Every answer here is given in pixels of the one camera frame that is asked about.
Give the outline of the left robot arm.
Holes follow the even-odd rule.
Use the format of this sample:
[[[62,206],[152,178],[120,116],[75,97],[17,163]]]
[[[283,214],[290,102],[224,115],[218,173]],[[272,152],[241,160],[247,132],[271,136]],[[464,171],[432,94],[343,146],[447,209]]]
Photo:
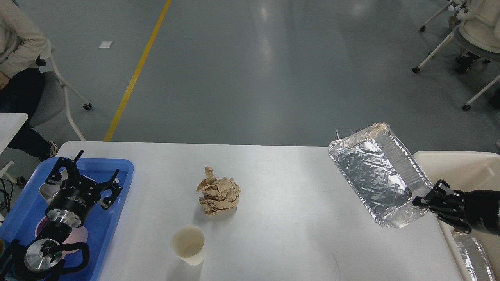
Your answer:
[[[96,281],[134,167],[124,159],[50,158],[1,225],[2,281]]]

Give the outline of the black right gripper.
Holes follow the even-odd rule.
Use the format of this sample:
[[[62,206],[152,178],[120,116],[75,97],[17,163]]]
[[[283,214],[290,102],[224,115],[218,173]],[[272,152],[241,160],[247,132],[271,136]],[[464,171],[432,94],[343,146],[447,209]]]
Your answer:
[[[438,180],[425,196],[416,196],[412,205],[430,209],[440,221],[458,232],[470,234],[478,231],[500,235],[499,201],[499,191],[463,192],[451,189],[445,180]]]

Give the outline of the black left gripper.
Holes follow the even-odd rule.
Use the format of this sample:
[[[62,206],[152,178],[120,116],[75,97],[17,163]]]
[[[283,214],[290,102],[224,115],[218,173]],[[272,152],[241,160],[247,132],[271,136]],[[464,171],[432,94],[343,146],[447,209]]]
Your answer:
[[[60,186],[45,210],[45,216],[49,221],[64,223],[70,228],[83,226],[95,203],[103,210],[108,210],[123,190],[117,180],[119,169],[114,171],[110,180],[103,183],[97,183],[91,178],[82,179],[77,161],[83,153],[83,150],[79,151],[74,159],[58,158],[45,180],[46,184]],[[65,168],[67,174],[64,180],[61,168]],[[111,194],[101,198],[101,193],[105,191],[111,191]]]

